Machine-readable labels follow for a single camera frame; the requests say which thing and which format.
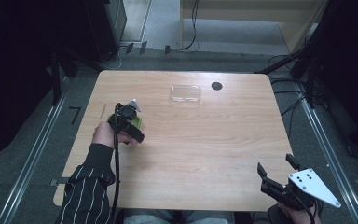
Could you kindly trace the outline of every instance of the table top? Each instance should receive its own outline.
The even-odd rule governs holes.
[[[223,88],[214,90],[214,82]],[[198,86],[200,103],[173,101],[174,85]],[[142,108],[145,140],[138,147],[119,146],[117,207],[267,211],[276,203],[260,191],[257,163],[286,184],[293,169],[284,158],[292,149],[269,78],[261,74],[101,72],[63,177],[85,160],[100,119],[107,119],[116,103],[134,98]],[[107,194],[112,203],[115,185]],[[59,185],[57,205],[62,195]]]

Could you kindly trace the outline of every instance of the light wood surface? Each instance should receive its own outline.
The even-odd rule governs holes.
[[[216,81],[222,90],[211,88]],[[173,85],[199,86],[200,104],[172,102]],[[260,191],[256,166],[285,184],[292,150],[269,78],[258,74],[101,72],[62,176],[85,160],[103,106],[107,119],[117,102],[133,98],[143,110],[145,140],[120,145],[118,207],[266,211],[276,203]],[[110,202],[114,191],[108,188]],[[62,194],[59,186],[57,205]]]
[[[327,0],[202,0],[198,19],[225,21],[276,21],[290,52],[304,42],[312,24],[320,16]],[[194,0],[181,0],[180,43],[183,40],[183,19],[191,19]]]

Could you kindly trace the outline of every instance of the pants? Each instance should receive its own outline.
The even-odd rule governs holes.
[[[128,209],[124,224],[234,224],[233,212]]]

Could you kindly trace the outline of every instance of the clear plastic tray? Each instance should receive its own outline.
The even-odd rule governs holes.
[[[201,89],[194,85],[173,85],[171,87],[170,101],[179,105],[199,105]]]

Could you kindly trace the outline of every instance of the striped sleeve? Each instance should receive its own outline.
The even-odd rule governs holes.
[[[112,151],[110,147],[91,144],[88,158],[76,168],[65,185],[56,223],[113,223],[106,196],[107,186],[115,182],[110,168]]]

